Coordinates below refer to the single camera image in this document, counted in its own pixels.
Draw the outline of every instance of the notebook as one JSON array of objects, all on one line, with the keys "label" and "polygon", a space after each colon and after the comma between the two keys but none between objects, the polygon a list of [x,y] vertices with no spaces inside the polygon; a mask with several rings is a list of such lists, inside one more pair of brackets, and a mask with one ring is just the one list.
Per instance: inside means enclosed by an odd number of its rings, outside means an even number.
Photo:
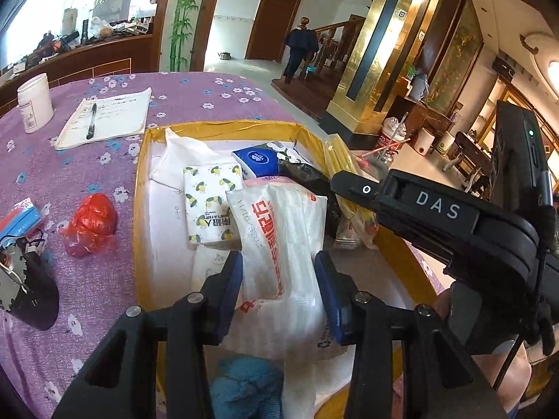
[{"label": "notebook", "polygon": [[[106,99],[84,99],[62,129],[55,149],[75,148],[84,144],[143,134],[152,89],[134,94],[122,94]],[[86,139],[93,105],[97,105],[93,119],[93,137]]]}]

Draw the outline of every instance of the red plastic bag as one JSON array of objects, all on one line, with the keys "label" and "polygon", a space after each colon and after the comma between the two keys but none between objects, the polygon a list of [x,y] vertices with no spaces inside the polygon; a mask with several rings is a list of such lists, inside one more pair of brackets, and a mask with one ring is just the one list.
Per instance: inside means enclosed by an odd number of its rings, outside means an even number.
[{"label": "red plastic bag", "polygon": [[83,200],[68,228],[61,229],[64,247],[71,257],[106,252],[114,246],[116,211],[104,194]]}]

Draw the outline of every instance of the purple tablecloth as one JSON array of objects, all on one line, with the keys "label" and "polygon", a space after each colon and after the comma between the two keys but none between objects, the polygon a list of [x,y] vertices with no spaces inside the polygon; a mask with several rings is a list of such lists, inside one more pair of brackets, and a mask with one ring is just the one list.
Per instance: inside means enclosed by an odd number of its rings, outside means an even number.
[{"label": "purple tablecloth", "polygon": [[[23,131],[18,109],[0,119],[0,216],[26,197],[33,200],[48,238],[43,258],[60,290],[58,319],[48,331],[2,312],[2,368],[39,419],[52,415],[82,361],[136,298],[131,232],[142,137],[65,151],[52,148],[52,140],[84,97],[135,93],[148,86],[153,95],[148,127],[199,120],[294,121],[247,79],[204,72],[121,75],[60,86],[51,90],[53,119],[34,134]],[[97,191],[111,198],[118,213],[118,249],[110,257],[72,259],[57,229],[67,226],[81,201]]]}]

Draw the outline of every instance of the pen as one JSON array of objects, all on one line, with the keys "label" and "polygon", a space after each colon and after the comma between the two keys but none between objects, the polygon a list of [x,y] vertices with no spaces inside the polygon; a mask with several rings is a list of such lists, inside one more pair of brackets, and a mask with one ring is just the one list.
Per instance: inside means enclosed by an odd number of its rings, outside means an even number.
[{"label": "pen", "polygon": [[89,122],[89,128],[87,130],[86,140],[91,140],[93,138],[93,134],[95,133],[95,114],[97,113],[97,104],[93,105],[91,109],[91,121]]}]

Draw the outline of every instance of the gold column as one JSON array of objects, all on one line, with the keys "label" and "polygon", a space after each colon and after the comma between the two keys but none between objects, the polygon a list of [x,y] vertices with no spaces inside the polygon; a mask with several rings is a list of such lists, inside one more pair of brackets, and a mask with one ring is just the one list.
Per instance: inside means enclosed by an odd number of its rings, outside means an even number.
[{"label": "gold column", "polygon": [[[387,12],[394,1],[372,1],[342,80],[328,106],[327,112],[353,134],[370,136],[380,132],[382,121],[396,96],[395,79],[407,75],[407,68],[418,53],[439,2],[398,0],[395,11]],[[387,17],[390,21],[382,33],[382,19],[386,24]]]}]

